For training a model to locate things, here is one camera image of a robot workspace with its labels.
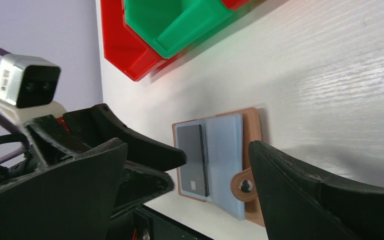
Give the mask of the black VIP card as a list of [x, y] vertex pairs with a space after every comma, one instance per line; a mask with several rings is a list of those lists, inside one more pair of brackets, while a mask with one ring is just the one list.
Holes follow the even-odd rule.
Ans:
[[180, 192], [205, 201], [209, 194], [204, 128], [201, 124], [177, 126], [176, 146], [186, 156], [179, 167]]

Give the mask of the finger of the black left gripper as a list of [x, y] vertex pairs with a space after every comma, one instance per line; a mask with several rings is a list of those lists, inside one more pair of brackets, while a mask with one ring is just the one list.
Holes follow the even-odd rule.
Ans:
[[127, 162], [112, 210], [112, 219], [174, 189], [169, 174], [138, 163]]

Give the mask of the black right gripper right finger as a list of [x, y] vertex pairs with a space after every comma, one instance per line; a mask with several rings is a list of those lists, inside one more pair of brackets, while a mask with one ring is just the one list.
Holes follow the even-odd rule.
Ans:
[[248, 147], [271, 240], [384, 240], [384, 187], [351, 180], [261, 141]]

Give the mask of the red bin with gold cards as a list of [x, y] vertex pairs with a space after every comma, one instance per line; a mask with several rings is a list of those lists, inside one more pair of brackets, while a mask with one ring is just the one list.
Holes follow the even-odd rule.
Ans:
[[237, 11], [243, 6], [245, 6], [246, 4], [248, 4], [249, 2], [251, 2], [251, 0], [220, 0], [220, 1], [223, 3], [223, 5], [226, 8], [232, 11]]

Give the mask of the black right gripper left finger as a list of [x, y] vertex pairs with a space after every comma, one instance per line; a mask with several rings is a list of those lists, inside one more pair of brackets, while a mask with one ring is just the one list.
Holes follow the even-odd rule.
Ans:
[[128, 145], [109, 140], [0, 184], [0, 240], [103, 240]]

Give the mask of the green plastic bin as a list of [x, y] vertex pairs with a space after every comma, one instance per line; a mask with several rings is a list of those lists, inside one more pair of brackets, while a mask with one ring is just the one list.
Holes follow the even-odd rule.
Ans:
[[126, 24], [170, 59], [233, 14], [220, 0], [125, 0]]

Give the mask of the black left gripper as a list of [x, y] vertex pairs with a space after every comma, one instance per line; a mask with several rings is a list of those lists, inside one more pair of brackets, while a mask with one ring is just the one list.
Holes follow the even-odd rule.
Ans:
[[28, 121], [24, 134], [0, 136], [0, 145], [20, 142], [27, 146], [21, 149], [24, 161], [10, 168], [0, 165], [0, 184], [73, 158], [113, 138], [128, 144], [129, 161], [155, 170], [166, 172], [187, 162], [182, 150], [129, 128], [105, 103], [66, 112], [62, 118], [70, 132], [60, 118], [46, 115]]

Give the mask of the red bin with black card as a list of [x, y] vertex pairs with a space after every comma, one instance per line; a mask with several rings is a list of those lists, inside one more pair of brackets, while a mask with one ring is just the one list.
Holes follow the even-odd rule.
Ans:
[[125, 22], [122, 0], [101, 0], [103, 55], [113, 66], [134, 82], [176, 61], [160, 56]]

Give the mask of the tan leather card holder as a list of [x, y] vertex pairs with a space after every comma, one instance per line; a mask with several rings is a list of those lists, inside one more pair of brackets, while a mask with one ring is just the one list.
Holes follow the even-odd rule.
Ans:
[[177, 192], [180, 196], [211, 203], [239, 221], [265, 226], [251, 170], [248, 147], [262, 140], [259, 112], [255, 107], [172, 124], [177, 147], [176, 127], [201, 124], [204, 130], [209, 196], [206, 200], [181, 193], [179, 168]]

